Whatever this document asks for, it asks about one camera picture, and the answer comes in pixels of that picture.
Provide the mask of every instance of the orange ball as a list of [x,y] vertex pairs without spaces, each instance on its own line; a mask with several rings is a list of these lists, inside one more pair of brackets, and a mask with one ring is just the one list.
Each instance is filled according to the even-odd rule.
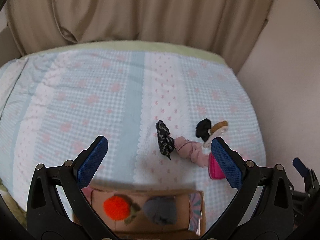
[[120,196],[112,196],[103,203],[104,212],[112,220],[124,220],[130,215],[129,203]]

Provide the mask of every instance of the cardboard box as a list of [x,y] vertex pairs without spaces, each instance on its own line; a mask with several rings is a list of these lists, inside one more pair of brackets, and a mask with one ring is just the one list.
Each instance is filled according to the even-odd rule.
[[[202,191],[192,189],[180,190],[123,190],[112,189],[99,185],[90,185],[94,188],[91,195],[92,208],[108,225],[108,227],[119,237],[123,239],[159,239],[159,240],[184,240],[198,239],[205,233],[205,211],[204,211],[204,195]],[[189,194],[199,193],[201,195],[201,213],[200,220],[200,236],[189,231]],[[103,202],[113,195],[124,195],[129,197],[134,203],[140,207],[150,198],[155,196],[175,196],[177,207],[177,223],[174,225],[156,225],[148,220],[143,211],[137,213],[137,217],[126,225],[124,221],[113,221],[104,212]]]

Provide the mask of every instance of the metal screw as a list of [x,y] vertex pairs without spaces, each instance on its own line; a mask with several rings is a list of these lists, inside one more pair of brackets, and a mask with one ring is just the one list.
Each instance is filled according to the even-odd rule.
[[283,166],[282,166],[281,164],[277,164],[277,165],[276,165],[276,168],[277,168],[278,170],[280,170],[280,171],[283,170]]
[[247,161],[245,164],[247,164],[248,167],[253,167],[254,166],[254,162],[253,161]]
[[42,164],[42,163],[39,163],[39,164],[36,166],[36,169],[37,169],[37,170],[41,170],[42,167],[43,167],[43,164]]
[[67,166],[67,167],[71,166],[72,164],[73,164],[73,161],[72,161],[72,160],[67,160],[67,161],[64,163],[64,165]]

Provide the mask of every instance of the pink zipper pouch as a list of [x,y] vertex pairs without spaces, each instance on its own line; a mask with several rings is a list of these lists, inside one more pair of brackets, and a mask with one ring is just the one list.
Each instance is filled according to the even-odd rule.
[[209,154],[208,170],[210,179],[224,179],[226,177],[212,153]]

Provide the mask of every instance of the curtain fold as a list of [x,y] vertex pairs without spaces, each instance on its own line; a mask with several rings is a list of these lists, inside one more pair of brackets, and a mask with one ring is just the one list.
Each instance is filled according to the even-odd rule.
[[253,48],[272,0],[8,0],[22,55],[108,40],[183,44],[220,54],[235,72]]

